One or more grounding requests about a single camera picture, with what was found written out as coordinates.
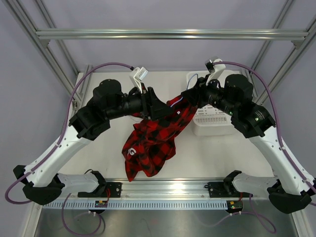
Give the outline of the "light blue wire hanger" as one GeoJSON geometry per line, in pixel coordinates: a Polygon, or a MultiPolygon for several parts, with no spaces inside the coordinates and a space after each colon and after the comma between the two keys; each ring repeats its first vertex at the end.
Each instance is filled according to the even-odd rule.
{"type": "MultiPolygon", "coordinates": [[[[197,74],[197,73],[192,74],[191,77],[190,77],[189,79],[187,79],[187,87],[186,87],[187,90],[190,88],[190,82],[191,82],[191,80],[192,80],[194,77],[197,77],[197,78],[198,78],[198,74],[197,74]]],[[[177,100],[177,101],[175,101],[174,103],[172,103],[172,104],[170,105],[170,107],[173,107],[174,105],[176,105],[177,103],[179,103],[179,102],[182,101],[182,100],[183,100],[183,97],[181,97],[179,100],[177,100]]]]}

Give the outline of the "red black plaid shirt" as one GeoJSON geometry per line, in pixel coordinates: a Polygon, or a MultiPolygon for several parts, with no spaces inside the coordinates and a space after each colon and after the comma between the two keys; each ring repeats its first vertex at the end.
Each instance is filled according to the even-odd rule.
{"type": "Polygon", "coordinates": [[[161,171],[165,162],[176,155],[175,138],[188,126],[198,109],[181,96],[167,101],[167,105],[172,114],[155,121],[143,119],[133,125],[134,130],[121,152],[129,182],[141,171],[147,177],[161,171]]]}

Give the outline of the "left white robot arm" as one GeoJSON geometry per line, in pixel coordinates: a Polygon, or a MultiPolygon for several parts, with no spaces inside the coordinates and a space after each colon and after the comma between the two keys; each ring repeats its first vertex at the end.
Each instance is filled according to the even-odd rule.
{"type": "Polygon", "coordinates": [[[65,175],[59,170],[83,147],[110,128],[110,120],[140,113],[151,120],[162,119],[172,113],[160,101],[154,89],[143,93],[124,94],[115,79],[106,79],[94,88],[93,96],[66,124],[60,137],[39,158],[29,165],[18,165],[13,172],[24,184],[25,197],[39,205],[46,205],[62,195],[73,193],[92,197],[102,196],[107,187],[98,171],[81,175],[65,175]]]}

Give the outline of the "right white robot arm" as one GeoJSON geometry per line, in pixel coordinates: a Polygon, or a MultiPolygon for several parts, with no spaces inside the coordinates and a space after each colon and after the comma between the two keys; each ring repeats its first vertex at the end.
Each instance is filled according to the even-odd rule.
{"type": "Polygon", "coordinates": [[[275,118],[252,101],[252,91],[253,85],[245,76],[232,74],[226,77],[223,87],[218,86],[217,80],[198,78],[181,96],[192,106],[211,105],[228,114],[234,128],[261,152],[273,170],[273,177],[250,176],[239,170],[231,172],[223,180],[227,195],[248,193],[267,198],[285,214],[303,210],[312,202],[316,180],[296,158],[287,158],[290,150],[277,136],[275,118]]]}

